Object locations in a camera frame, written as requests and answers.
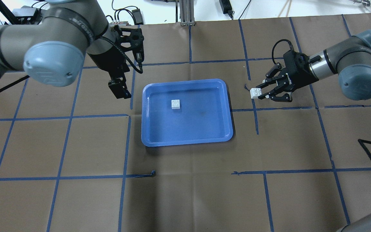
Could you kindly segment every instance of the power adapter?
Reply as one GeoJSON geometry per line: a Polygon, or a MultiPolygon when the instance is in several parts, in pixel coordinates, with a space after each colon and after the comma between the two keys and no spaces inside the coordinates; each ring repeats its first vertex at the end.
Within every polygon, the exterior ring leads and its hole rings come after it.
{"type": "Polygon", "coordinates": [[[143,16],[141,15],[140,9],[133,9],[131,11],[135,19],[135,25],[144,25],[143,16]]]}
{"type": "Polygon", "coordinates": [[[220,0],[220,6],[223,14],[228,14],[233,19],[233,7],[231,7],[230,0],[220,0]]]}

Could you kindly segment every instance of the white floor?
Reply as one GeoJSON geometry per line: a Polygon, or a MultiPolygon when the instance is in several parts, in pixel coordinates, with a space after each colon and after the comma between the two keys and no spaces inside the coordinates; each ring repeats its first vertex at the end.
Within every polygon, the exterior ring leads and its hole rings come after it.
{"type": "MultiPolygon", "coordinates": [[[[249,0],[230,0],[234,17],[240,17],[249,0]]],[[[30,6],[34,0],[4,0],[9,9],[20,8],[23,5],[30,6]]],[[[114,15],[111,8],[111,0],[98,0],[105,15],[114,15]]],[[[175,3],[166,3],[158,0],[115,0],[114,8],[118,9],[128,5],[138,6],[143,14],[146,24],[163,24],[175,22],[175,3]]],[[[228,15],[223,15],[219,0],[194,0],[196,21],[230,20],[228,15]]],[[[339,15],[360,14],[371,12],[370,7],[353,3],[349,0],[252,0],[250,6],[242,16],[242,19],[275,18],[286,16],[313,16],[313,15],[339,15]]],[[[6,19],[0,13],[2,21],[6,19]]],[[[132,22],[127,13],[120,14],[121,21],[132,22]]]]}

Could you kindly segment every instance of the metal bracket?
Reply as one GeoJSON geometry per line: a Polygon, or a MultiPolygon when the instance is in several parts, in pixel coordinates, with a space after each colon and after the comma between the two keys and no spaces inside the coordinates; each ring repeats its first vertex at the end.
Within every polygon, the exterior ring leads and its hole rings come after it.
{"type": "Polygon", "coordinates": [[[180,25],[195,25],[194,21],[194,0],[180,1],[180,25]]]}

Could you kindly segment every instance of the blue tray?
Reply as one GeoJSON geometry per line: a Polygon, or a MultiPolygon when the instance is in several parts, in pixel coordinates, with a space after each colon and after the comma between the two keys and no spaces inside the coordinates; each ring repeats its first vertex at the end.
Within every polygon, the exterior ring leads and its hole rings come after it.
{"type": "Polygon", "coordinates": [[[141,140],[147,147],[228,141],[233,136],[227,87],[221,79],[147,85],[141,140]],[[180,109],[171,109],[171,100],[180,109]]]}

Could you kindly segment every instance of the white cube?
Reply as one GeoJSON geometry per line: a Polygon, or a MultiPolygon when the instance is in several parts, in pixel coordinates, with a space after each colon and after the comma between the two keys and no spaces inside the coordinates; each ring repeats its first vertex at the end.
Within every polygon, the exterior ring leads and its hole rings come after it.
{"type": "Polygon", "coordinates": [[[171,109],[179,110],[180,109],[180,100],[171,100],[171,109]]]}
{"type": "Polygon", "coordinates": [[[259,98],[260,95],[262,95],[262,89],[261,88],[252,88],[250,89],[250,95],[252,99],[259,98]]]}

